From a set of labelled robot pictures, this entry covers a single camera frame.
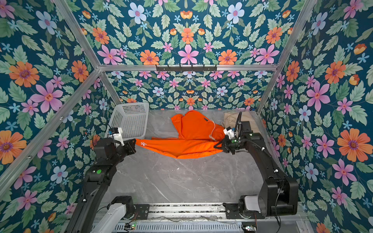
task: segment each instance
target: pink flower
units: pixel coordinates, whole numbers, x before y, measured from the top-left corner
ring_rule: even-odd
[[[41,85],[36,85],[36,90],[41,95],[34,94],[31,96],[31,100],[37,103],[43,102],[40,106],[40,110],[42,113],[46,113],[49,110],[49,106],[54,110],[57,111],[60,109],[62,106],[62,102],[57,99],[62,96],[63,92],[61,90],[56,90],[54,91],[53,88],[53,83],[52,82],[47,82],[46,84],[47,90],[45,90],[44,87]]]
[[[351,164],[348,164],[346,167],[345,167],[345,162],[343,162],[342,159],[339,159],[338,160],[338,164],[333,164],[333,168],[334,170],[336,170],[337,172],[334,174],[334,177],[336,179],[340,179],[342,177],[342,181],[343,183],[347,186],[348,185],[348,180],[351,180],[351,181],[357,181],[356,177],[351,174],[350,172],[354,170],[354,166],[351,165]]]
[[[307,137],[307,136],[304,136],[303,137],[304,139],[302,139],[302,143],[303,143],[303,147],[304,148],[307,148],[307,149],[310,149],[310,147],[312,146],[312,143],[310,142],[311,141],[311,138]]]
[[[205,47],[203,47],[203,49],[206,50],[206,52],[211,52],[212,48],[214,48],[214,46],[211,45],[211,42],[205,43]]]
[[[12,12],[14,12],[14,11],[15,11],[15,9],[12,6],[10,6],[10,5],[6,6],[6,0],[0,0],[0,16],[2,18],[5,18],[6,15],[8,15],[12,19],[14,19],[14,15],[12,14]]]
[[[51,80],[52,83],[54,83],[54,88],[58,87],[58,88],[62,88],[61,85],[65,84],[64,82],[61,81],[61,77],[58,77],[56,75],[53,75],[53,79]]]
[[[30,190],[27,190],[25,192],[25,196],[17,198],[17,201],[19,203],[17,210],[21,210],[23,207],[25,207],[25,210],[30,209],[31,203],[35,203],[38,200],[35,197],[37,193],[38,193],[37,191],[33,191],[31,193]]]
[[[139,86],[139,87],[142,87],[142,85],[144,85],[142,83],[142,80],[138,80],[138,79],[135,79],[135,84],[136,84],[136,86]]]
[[[127,57],[126,55],[127,51],[123,51],[123,49],[117,49],[117,55],[120,56],[121,58]]]
[[[343,11],[346,12],[345,17],[343,19],[347,19],[349,16],[351,18],[355,17],[356,11],[360,10],[364,4],[361,0],[351,0],[350,6],[346,7]]]
[[[282,161],[284,167],[287,167],[289,165],[289,161],[287,159],[283,158]]]
[[[275,154],[276,154],[276,156],[277,156],[277,157],[280,157],[280,152],[279,152],[279,150],[280,150],[280,145],[276,145],[275,140],[272,141],[272,145],[273,145],[273,148],[274,148],[274,150],[275,150]]]
[[[322,140],[320,138],[317,138],[316,142],[317,142],[317,144],[320,145],[320,146],[317,147],[317,151],[318,152],[322,151],[324,158],[327,157],[328,152],[330,154],[335,154],[334,150],[331,148],[331,146],[334,145],[334,141],[333,140],[327,140],[325,134],[322,136]]]
[[[314,79],[314,76],[313,75],[311,77],[308,76],[307,82],[305,82],[306,85],[308,85],[307,88],[313,87],[314,82],[316,82],[316,79]]]
[[[110,49],[110,52],[109,52],[109,49],[102,45],[101,46],[101,49],[103,50],[102,51],[98,51],[97,53],[104,57],[104,63],[105,64],[109,64],[110,62],[112,63],[112,65],[117,65],[117,62],[122,62],[123,60],[120,58],[120,57],[117,57],[117,51],[116,49],[112,48]]]
[[[224,71],[215,71],[210,74],[210,77],[214,77],[214,80],[216,80],[217,78],[223,77],[222,73],[224,73]]]
[[[339,105],[339,107],[337,108],[337,111],[342,111],[343,115],[346,113],[346,110],[347,111],[352,110],[352,108],[350,107],[350,105],[352,105],[352,101],[351,100],[347,101],[346,97],[343,99],[343,102],[338,101],[337,104]]]
[[[84,107],[84,110],[83,110],[83,112],[85,113],[85,114],[90,114],[91,112],[92,112],[92,107],[89,105],[89,104],[86,104],[86,105],[83,105],[83,107]]]
[[[76,208],[76,203],[71,203],[70,205],[68,205],[66,207],[65,214],[72,214],[72,213],[74,213],[75,208]]]
[[[100,81],[101,79],[100,78],[97,78],[94,83],[93,83],[93,88],[96,90],[98,87],[101,87],[100,85]]]
[[[292,84],[290,86],[289,84],[286,85],[286,90],[283,91],[285,93],[285,99],[286,98],[291,99],[291,95],[294,94],[294,91],[292,89],[293,89]]]
[[[39,150],[38,152],[38,158],[41,158],[43,155],[44,155],[44,152],[45,153],[49,153],[50,152],[50,148],[48,147],[50,144],[52,143],[52,140],[47,140],[45,143],[44,143],[44,146],[41,150]]]
[[[212,4],[214,4],[214,0],[203,0],[205,3],[208,2],[210,4],[210,6],[212,6]]]
[[[335,188],[332,188],[332,191],[334,194],[332,194],[332,198],[337,200],[338,205],[341,205],[342,203],[344,205],[347,205],[347,201],[345,200],[347,197],[347,194],[342,193],[342,190],[340,187],[337,187],[337,190]]]
[[[280,53],[280,51],[278,50],[275,50],[275,45],[272,44],[271,46],[268,47],[268,50],[266,50],[265,48],[261,48],[260,49],[260,54],[262,56],[258,56],[255,61],[256,62],[260,62],[260,64],[264,65],[264,64],[267,64],[267,62],[269,64],[272,64],[275,60],[273,59],[274,56],[276,56],[277,54]]]
[[[168,0],[158,0],[158,4],[162,6],[163,3],[168,3]]]
[[[163,80],[166,80],[166,77],[169,77],[170,75],[167,73],[167,71],[156,71],[157,78],[162,78]]]
[[[284,106],[284,111],[287,115],[291,112],[290,106],[291,105],[289,105],[288,103],[286,103],[286,105]]]
[[[202,83],[202,86],[206,88],[206,87],[211,86],[210,82],[211,82],[210,80],[207,81],[207,79],[205,79],[201,83]]]
[[[57,143],[57,146],[60,147],[60,150],[63,150],[64,147],[65,148],[69,147],[68,143],[70,142],[70,140],[68,140],[66,137],[59,138],[58,141],[59,143]]]
[[[169,52],[169,53],[171,52],[171,50],[173,50],[173,48],[171,47],[171,43],[167,44],[167,42],[164,43],[163,48],[165,52]]]
[[[28,114],[30,114],[30,116],[32,116],[34,114],[34,112],[39,111],[39,109],[36,108],[38,106],[38,104],[37,103],[32,103],[31,100],[28,100],[27,103],[21,103],[21,105],[25,107],[22,110],[22,112],[24,112],[24,113],[28,112]]]
[[[276,80],[276,82],[277,82],[277,88],[282,88],[282,85],[285,85],[285,81],[284,81],[284,79],[285,79],[285,75],[280,75],[278,78],[277,78],[277,80]]]
[[[178,81],[176,81],[175,79],[173,79],[172,81],[170,81],[170,86],[173,87],[173,88],[175,88],[175,87],[179,86],[178,83],[179,83]]]
[[[311,107],[313,104],[315,104],[315,109],[316,111],[320,111],[321,109],[321,102],[324,104],[327,104],[330,102],[329,96],[323,95],[329,90],[329,84],[324,84],[320,88],[320,83],[318,81],[315,82],[313,86],[313,90],[308,90],[307,95],[308,97],[312,97],[311,99],[308,100],[307,106]]]
[[[84,93],[84,95],[83,95],[83,99],[84,99],[84,100],[85,100],[86,98],[90,99],[90,98],[91,98],[91,96],[90,96],[91,93],[92,93],[92,91],[88,89],[87,92]]]
[[[23,181],[26,183],[32,182],[32,176],[29,175],[30,173],[33,173],[36,170],[36,167],[29,167],[24,172],[19,175],[18,179],[14,183],[14,188],[19,189],[19,187],[22,186]]]
[[[144,77],[144,79],[148,79],[148,77],[149,78],[151,77],[150,71],[139,71],[139,72],[140,72],[139,76]]]
[[[237,85],[238,86],[243,86],[243,85],[245,85],[245,79],[237,79]]]
[[[228,74],[228,77],[231,77],[231,78],[235,78],[236,76],[239,76],[239,71],[228,71],[229,74]]]
[[[198,55],[198,51],[193,51],[192,52],[192,46],[190,46],[190,44],[187,44],[185,46],[185,52],[184,51],[178,51],[178,54],[183,57],[181,60],[180,60],[180,63],[181,64],[184,64],[186,62],[188,62],[188,65],[190,65],[190,63],[193,63],[193,64],[196,64],[197,63],[197,59],[195,59],[194,57]]]
[[[254,50],[250,51],[250,53],[251,53],[250,57],[256,58],[256,56],[260,54],[260,49],[254,48]]]

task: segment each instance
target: orange garment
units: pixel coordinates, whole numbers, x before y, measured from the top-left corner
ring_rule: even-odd
[[[201,158],[222,152],[214,145],[225,137],[224,128],[214,125],[200,112],[189,111],[185,116],[177,114],[171,120],[179,133],[178,138],[136,139],[136,145],[172,158]]]

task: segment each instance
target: flower center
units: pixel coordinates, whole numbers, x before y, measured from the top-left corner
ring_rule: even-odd
[[[358,147],[359,147],[359,144],[357,143],[357,141],[355,140],[351,140],[348,142],[348,146],[352,149],[352,150],[357,150]]]
[[[6,143],[4,143],[3,145],[0,146],[0,151],[1,152],[7,152],[8,150],[10,150],[12,148],[13,148],[13,144],[11,144],[10,142],[6,142]]]
[[[28,77],[30,77],[30,71],[28,70],[23,70],[19,73],[19,75],[23,78],[23,79],[27,79]]]
[[[44,98],[45,98],[46,101],[51,101],[53,99],[53,94],[48,93]]]

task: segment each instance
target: plastic basket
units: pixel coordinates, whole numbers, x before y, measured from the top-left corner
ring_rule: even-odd
[[[149,103],[118,104],[113,110],[109,126],[121,127],[124,141],[134,138],[144,139],[148,113]]]

